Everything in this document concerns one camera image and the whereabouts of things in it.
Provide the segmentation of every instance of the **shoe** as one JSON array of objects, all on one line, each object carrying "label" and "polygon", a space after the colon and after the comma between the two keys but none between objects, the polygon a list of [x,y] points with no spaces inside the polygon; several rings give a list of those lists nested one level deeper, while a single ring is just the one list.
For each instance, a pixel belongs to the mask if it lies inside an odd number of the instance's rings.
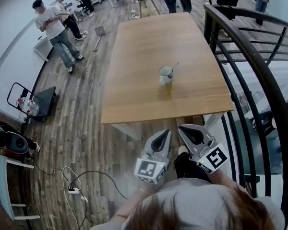
[{"label": "shoe", "polygon": [[181,155],[184,152],[189,153],[189,150],[185,146],[180,146],[178,148],[178,156]]},{"label": "shoe", "polygon": [[84,56],[79,55],[76,60],[83,60],[83,59],[84,59]]},{"label": "shoe", "polygon": [[39,152],[40,151],[40,146],[38,145],[37,142],[34,142],[34,144],[36,145],[36,151]]},{"label": "shoe", "polygon": [[72,74],[73,73],[73,67],[68,68],[68,73]]},{"label": "shoe", "polygon": [[82,35],[82,37],[77,38],[77,40],[80,41],[80,40],[83,40],[83,39],[85,39],[85,38],[86,38],[86,35]]}]

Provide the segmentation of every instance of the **brown hair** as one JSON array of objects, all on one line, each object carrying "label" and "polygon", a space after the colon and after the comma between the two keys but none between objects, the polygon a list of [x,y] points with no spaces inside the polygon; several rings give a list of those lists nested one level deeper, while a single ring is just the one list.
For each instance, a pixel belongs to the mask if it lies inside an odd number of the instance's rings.
[{"label": "brown hair", "polygon": [[[247,193],[236,189],[231,193],[237,208],[234,214],[227,200],[222,196],[228,213],[229,230],[273,230],[272,220],[264,205],[253,200]],[[175,197],[171,201],[170,211],[163,210],[157,196],[147,204],[139,204],[128,221],[125,230],[178,230],[180,221],[175,207]],[[220,226],[216,219],[216,229]]]}]

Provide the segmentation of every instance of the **white table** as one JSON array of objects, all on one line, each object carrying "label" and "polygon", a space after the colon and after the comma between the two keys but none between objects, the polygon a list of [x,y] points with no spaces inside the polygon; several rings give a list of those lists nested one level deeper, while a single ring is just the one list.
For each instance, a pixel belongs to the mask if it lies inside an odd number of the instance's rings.
[{"label": "white table", "polygon": [[25,204],[11,204],[8,180],[6,174],[7,163],[23,166],[26,168],[34,169],[33,165],[28,165],[21,163],[19,161],[9,159],[0,155],[0,202],[6,213],[12,220],[31,220],[31,219],[40,219],[39,215],[36,216],[15,216],[12,207],[25,207]]},{"label": "white table", "polygon": [[44,44],[45,42],[49,41],[46,35],[43,35],[39,40],[38,43],[33,47],[33,50],[36,54],[38,54],[38,56],[40,56],[44,61],[49,62],[49,60],[47,59],[47,56],[43,55],[38,48]]}]

